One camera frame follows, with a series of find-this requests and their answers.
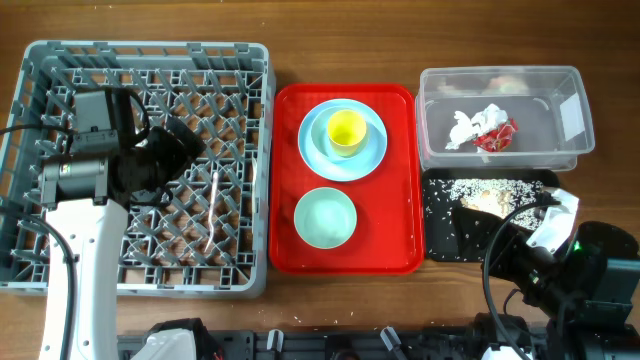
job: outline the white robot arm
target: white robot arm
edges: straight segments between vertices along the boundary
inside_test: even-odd
[[[128,212],[118,203],[65,201],[47,213],[47,222],[67,240],[75,257],[77,290],[69,360],[118,359],[116,284]],[[49,295],[40,360],[58,360],[67,302],[67,269],[59,246],[51,247]],[[171,329],[151,335],[135,360],[196,359],[194,334]]]
[[[145,127],[138,132],[131,97],[143,112]],[[46,221],[63,239],[50,242],[40,359],[113,360],[118,358],[118,259],[132,194],[139,204],[159,205],[166,190],[158,190],[182,175],[205,145],[177,119],[167,119],[165,128],[150,128],[141,100],[129,90],[104,88],[76,94],[75,100],[78,128],[67,140],[72,145],[45,160],[39,178]],[[71,252],[70,269],[61,244]],[[68,288],[70,279],[74,289]],[[68,306],[69,294],[73,306]],[[135,359],[211,358],[212,351],[203,353],[208,333],[202,322],[184,323],[150,335]],[[65,335],[67,325],[71,331]]]

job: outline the black tray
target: black tray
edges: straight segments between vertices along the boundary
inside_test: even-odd
[[[422,175],[422,204],[424,207],[425,239],[427,257],[436,261],[446,262],[480,262],[483,253],[461,256],[458,251],[458,232],[452,216],[448,214],[450,208],[462,209],[459,200],[450,201],[448,196],[440,197],[440,201],[433,198],[435,191],[441,189],[436,182],[430,185],[429,180],[458,180],[458,179],[506,179],[522,181],[540,181],[544,186],[560,187],[556,174],[551,170],[535,169],[429,169]]]

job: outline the gray plastic dish rack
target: gray plastic dish rack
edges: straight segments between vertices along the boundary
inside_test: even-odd
[[[134,89],[152,126],[175,116],[207,144],[191,168],[168,184],[174,194],[170,206],[131,208],[120,258],[114,259],[119,261],[118,294],[260,295],[267,272],[276,88],[267,49],[252,43],[38,41],[25,52],[7,126],[73,127],[74,93],[101,86]],[[39,165],[61,152],[64,139],[47,130],[4,136],[3,206],[44,215]],[[220,250],[204,254],[213,171],[220,175],[215,201]],[[42,229],[0,217],[0,291],[46,294],[48,253]]]

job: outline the black cable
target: black cable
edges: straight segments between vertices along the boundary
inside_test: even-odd
[[[17,210],[13,210],[4,206],[0,206],[0,214],[5,216],[14,217],[17,219],[23,219],[40,225],[45,228],[47,232],[53,237],[60,249],[62,250],[62,254],[64,255],[64,262],[67,266],[67,309],[64,319],[64,331],[62,333],[62,347],[60,348],[60,360],[66,360],[69,358],[69,349],[71,348],[71,324],[73,314],[75,312],[75,266],[74,266],[74,257],[73,252],[71,251],[71,247],[64,240],[62,235],[54,229],[48,222],[37,218],[33,215],[19,212]]]
[[[491,317],[493,318],[493,322],[496,324],[496,327],[498,328],[500,333],[502,333],[502,336],[505,338],[507,343],[509,343],[509,345],[513,348],[513,351],[515,351],[516,354],[518,354],[518,356],[522,360],[530,360],[530,359],[529,357],[527,357],[524,351],[520,349],[518,344],[515,342],[515,340],[513,340],[513,338],[509,335],[509,332],[507,331],[507,329],[504,327],[502,320],[500,320],[500,317],[498,316],[498,310],[496,309],[496,305],[493,302],[493,297],[491,296],[491,288],[489,287],[489,269],[491,268],[491,264],[490,264],[491,254],[493,253],[493,247],[498,242],[500,235],[502,235],[504,230],[507,228],[507,225],[509,225],[509,222],[511,221],[511,219],[513,219],[516,215],[530,209],[535,209],[537,207],[546,207],[546,206],[559,205],[559,204],[560,202],[558,201],[546,201],[544,203],[534,202],[531,204],[523,205],[515,209],[511,214],[507,215],[507,217],[502,222],[502,225],[500,225],[500,228],[498,228],[498,231],[496,231],[495,235],[493,236],[493,239],[491,239],[491,242],[489,243],[489,246],[487,248],[487,255],[484,257],[484,261],[483,261],[482,289],[484,291],[485,300],[487,301],[487,306],[489,307],[489,313],[491,314]]]
[[[69,155],[71,152],[71,145],[73,144],[73,135],[67,136],[67,142],[64,145],[64,154]]]
[[[63,132],[65,134],[67,134],[67,135],[70,135],[71,133],[73,133],[73,131],[71,129],[63,128],[62,126],[57,126],[57,125],[25,124],[25,125],[9,126],[8,128],[4,128],[4,129],[0,130],[0,136],[4,135],[6,133],[9,133],[9,132],[18,131],[18,130],[25,130],[25,129],[56,130],[56,131]]]
[[[510,316],[509,313],[507,313],[507,304],[509,303],[509,300],[511,300],[513,295],[515,295],[516,293],[519,293],[519,292],[521,293],[522,291],[520,291],[520,289],[513,289],[513,290],[511,290],[509,295],[507,295],[507,298],[504,299],[504,304],[502,305],[502,313],[505,314],[506,316]],[[510,322],[511,326],[513,328],[515,328],[516,330],[518,330],[521,334],[524,334],[526,336],[535,337],[535,338],[538,338],[538,339],[545,339],[546,338],[546,336],[544,336],[542,334],[532,334],[529,331],[520,329],[520,327],[516,326],[516,324],[514,324],[511,321],[511,319],[509,319],[509,318],[507,318],[507,321]]]
[[[558,323],[556,324],[556,330],[558,331],[558,336],[560,336],[560,338],[564,335],[564,316],[567,312],[567,304],[567,299],[564,299],[560,303],[560,308],[558,308]]]
[[[498,263],[500,262],[500,260],[502,260],[502,258],[505,256],[505,254],[507,253],[507,249],[511,248],[511,244],[513,244],[516,241],[516,238],[518,237],[518,235],[514,235],[511,237],[511,239],[509,240],[509,242],[507,242],[507,244],[504,246],[504,248],[502,249],[502,251],[500,252],[500,254],[498,254],[498,257],[496,257],[496,260],[493,262],[493,264],[491,264],[491,268],[489,268],[489,271],[493,270],[494,267],[496,267],[498,265]]]

